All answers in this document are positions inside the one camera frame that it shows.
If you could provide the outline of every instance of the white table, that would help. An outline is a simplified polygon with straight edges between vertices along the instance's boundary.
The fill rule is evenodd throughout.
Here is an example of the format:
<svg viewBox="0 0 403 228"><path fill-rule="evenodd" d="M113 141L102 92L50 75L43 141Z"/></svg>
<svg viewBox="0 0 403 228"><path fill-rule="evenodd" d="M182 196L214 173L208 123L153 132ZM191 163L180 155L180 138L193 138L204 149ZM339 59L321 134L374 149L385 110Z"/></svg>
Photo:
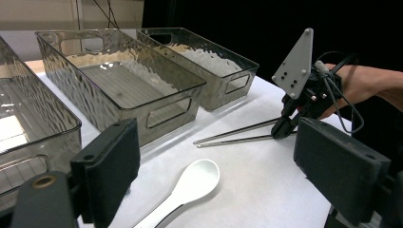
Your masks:
<svg viewBox="0 0 403 228"><path fill-rule="evenodd" d="M82 120L83 146L99 131L46 78L46 84ZM122 201L110 227L132 227L165 200L184 168L198 159L210 159L220 168L221 179L206 197L171 214L162 227L310 227L322 228L330 202L305 179L293 160L296 136L282 140L244 142L197 148L193 141L267 121L279 116L284 92L255 77L247 96L214 112L200 108L196 120L141 148L139 176ZM337 116L325 122L339 129ZM271 126L239 137L270 133ZM80 227L93 227L83 224Z"/></svg>

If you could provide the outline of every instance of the white plastic spoon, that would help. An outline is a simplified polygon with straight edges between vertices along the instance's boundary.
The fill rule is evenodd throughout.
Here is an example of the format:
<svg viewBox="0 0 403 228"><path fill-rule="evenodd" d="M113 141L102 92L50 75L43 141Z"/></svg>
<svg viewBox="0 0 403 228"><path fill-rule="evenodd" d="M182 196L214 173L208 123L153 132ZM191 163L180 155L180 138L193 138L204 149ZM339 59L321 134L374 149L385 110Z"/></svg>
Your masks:
<svg viewBox="0 0 403 228"><path fill-rule="evenodd" d="M220 180L219 167L210 160L197 160L183 171L171 195L134 228L154 228L169 214L188 202L213 191Z"/></svg>

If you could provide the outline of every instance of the clear plastic bin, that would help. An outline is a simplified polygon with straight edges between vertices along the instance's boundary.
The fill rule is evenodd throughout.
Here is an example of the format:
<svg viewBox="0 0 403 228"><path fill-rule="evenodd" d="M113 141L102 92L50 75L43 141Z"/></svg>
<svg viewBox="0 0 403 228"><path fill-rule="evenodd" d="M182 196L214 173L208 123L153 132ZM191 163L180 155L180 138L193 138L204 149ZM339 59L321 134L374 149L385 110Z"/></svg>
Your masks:
<svg viewBox="0 0 403 228"><path fill-rule="evenodd" d="M140 28L136 38L207 82L201 97L207 111L247 95L259 68L186 28Z"/></svg>
<svg viewBox="0 0 403 228"><path fill-rule="evenodd" d="M0 37L0 211L15 204L26 180L69 172L80 133L80 120Z"/></svg>
<svg viewBox="0 0 403 228"><path fill-rule="evenodd" d="M100 131L136 118L143 146L195 120L205 80L124 32L35 33L47 76Z"/></svg>

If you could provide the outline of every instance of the metal chopsticks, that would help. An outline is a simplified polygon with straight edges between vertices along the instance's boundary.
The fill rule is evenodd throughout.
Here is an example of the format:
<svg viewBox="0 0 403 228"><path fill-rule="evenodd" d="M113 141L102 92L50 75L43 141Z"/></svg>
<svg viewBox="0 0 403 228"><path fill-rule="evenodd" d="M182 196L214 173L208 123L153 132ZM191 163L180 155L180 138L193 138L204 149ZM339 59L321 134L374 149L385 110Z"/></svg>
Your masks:
<svg viewBox="0 0 403 228"><path fill-rule="evenodd" d="M241 132L250 131L250 130L253 130L253 129L258 129L258 128L264 127L266 125L275 124L276 121L278 121L278 119L279 118L275 118L275 119L272 119L272 120L269 120L269 121L265 121L265 122L245 126L245 127L233 130L233 131L228 131L228 132L225 132L225 133L222 133L222 134L219 134L219 135L215 135L215 136L208 137L208 138L205 138L205 139L202 139L202 140L194 141L193 144L196 144L198 148L203 148L203 147L208 147L208 146L225 145L225 144L233 144L233 143L247 143L247 142L253 142L253 141L273 139L272 135L262 135L262 136L257 136L257 137L243 138L243 139L230 140L230 141L205 143L205 142L217 140L217 139L220 139L220 138L224 138L224 137L227 137L227 136L236 135L236 134L239 134Z"/></svg>

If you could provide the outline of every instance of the triangular plate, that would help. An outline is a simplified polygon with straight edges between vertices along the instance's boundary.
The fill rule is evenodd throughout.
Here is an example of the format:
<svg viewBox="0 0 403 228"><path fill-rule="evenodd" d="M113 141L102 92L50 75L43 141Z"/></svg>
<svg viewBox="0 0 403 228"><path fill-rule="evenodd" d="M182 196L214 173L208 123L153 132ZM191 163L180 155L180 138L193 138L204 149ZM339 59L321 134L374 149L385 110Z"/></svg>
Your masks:
<svg viewBox="0 0 403 228"><path fill-rule="evenodd" d="M311 74L314 30L307 28L272 77L292 99L301 94Z"/></svg>

